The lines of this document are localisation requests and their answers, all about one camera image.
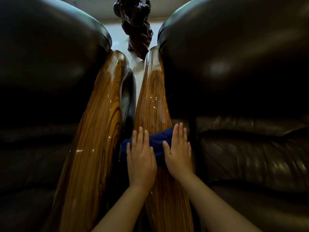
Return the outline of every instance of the person's left hand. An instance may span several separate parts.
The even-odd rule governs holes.
[[[155,183],[157,174],[157,162],[155,159],[154,150],[149,146],[148,131],[139,128],[133,131],[132,148],[127,144],[127,163],[130,187],[138,188],[144,191],[147,195]]]

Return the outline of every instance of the leather sofa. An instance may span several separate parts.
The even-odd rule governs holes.
[[[308,5],[192,0],[146,57],[135,126],[183,121],[196,174],[262,231],[309,231]],[[137,230],[206,231],[183,195],[158,168]]]
[[[92,199],[102,201],[120,142],[131,136],[136,88],[129,62],[111,50],[101,23],[67,3],[0,6],[0,231],[93,224],[100,203],[90,218],[76,217],[93,209],[88,202],[80,200],[75,214],[65,209],[70,199],[85,198],[76,193],[85,185],[99,188]],[[66,217],[71,221],[61,221]]]

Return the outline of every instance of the polished wood surface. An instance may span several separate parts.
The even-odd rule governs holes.
[[[97,222],[112,155],[120,141],[120,92],[128,71],[125,55],[111,50],[98,73],[57,187],[55,202],[64,198],[60,232],[91,231]]]
[[[164,70],[158,47],[145,60],[145,74],[138,99],[135,125],[155,134],[172,126],[165,98]],[[153,232],[193,232],[187,195],[168,171],[158,166],[156,182],[145,202]]]

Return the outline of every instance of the person's right arm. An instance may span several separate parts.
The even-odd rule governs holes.
[[[168,171],[186,191],[207,230],[210,232],[260,231],[194,174],[191,146],[187,142],[187,130],[183,128],[182,123],[174,127],[171,148],[165,141],[163,147]]]

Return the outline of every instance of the blue cloth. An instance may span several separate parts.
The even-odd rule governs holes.
[[[164,149],[162,142],[167,141],[168,145],[171,147],[172,144],[172,135],[174,128],[168,128],[160,133],[149,136],[149,144],[154,149],[154,154],[156,160],[164,158]],[[127,159],[127,143],[132,144],[131,139],[125,139],[121,144],[121,159]]]

